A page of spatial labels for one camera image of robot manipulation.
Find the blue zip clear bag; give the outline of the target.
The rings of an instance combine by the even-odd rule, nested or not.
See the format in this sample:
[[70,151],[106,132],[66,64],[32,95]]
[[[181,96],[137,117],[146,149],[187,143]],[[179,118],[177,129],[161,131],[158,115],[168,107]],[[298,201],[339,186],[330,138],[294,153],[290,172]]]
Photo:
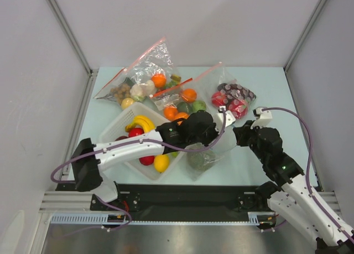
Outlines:
[[187,152],[185,173],[192,180],[197,181],[205,172],[222,161],[227,153],[236,146],[233,125],[225,128],[219,141],[210,149],[202,152]]

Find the yellow fake banana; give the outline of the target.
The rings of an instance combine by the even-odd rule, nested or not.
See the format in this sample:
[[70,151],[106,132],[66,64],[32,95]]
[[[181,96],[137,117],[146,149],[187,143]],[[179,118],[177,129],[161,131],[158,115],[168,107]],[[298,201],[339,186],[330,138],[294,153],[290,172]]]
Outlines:
[[144,133],[155,130],[154,123],[147,116],[138,115],[135,116],[135,118],[130,124],[125,126],[125,131],[130,132],[133,128],[136,128],[137,126],[141,127]]

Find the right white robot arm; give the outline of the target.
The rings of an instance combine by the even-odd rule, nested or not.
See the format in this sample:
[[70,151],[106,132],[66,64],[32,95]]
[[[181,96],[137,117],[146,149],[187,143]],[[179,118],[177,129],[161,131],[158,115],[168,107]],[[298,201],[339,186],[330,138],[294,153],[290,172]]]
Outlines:
[[353,227],[343,221],[319,193],[306,182],[298,163],[283,151],[275,128],[236,127],[237,145],[248,147],[270,179],[258,188],[255,204],[273,210],[312,245],[315,253],[353,253]]

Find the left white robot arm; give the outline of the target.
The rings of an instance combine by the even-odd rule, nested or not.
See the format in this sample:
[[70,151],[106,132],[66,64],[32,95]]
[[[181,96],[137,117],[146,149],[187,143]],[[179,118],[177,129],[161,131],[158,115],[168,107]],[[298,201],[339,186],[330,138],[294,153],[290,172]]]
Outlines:
[[209,149],[220,136],[213,117],[199,111],[187,119],[163,123],[150,132],[115,142],[94,144],[90,138],[83,139],[70,161],[75,190],[91,191],[108,209],[115,210],[121,206],[122,197],[116,184],[106,180],[104,170],[142,157],[191,152],[190,146],[197,143]]

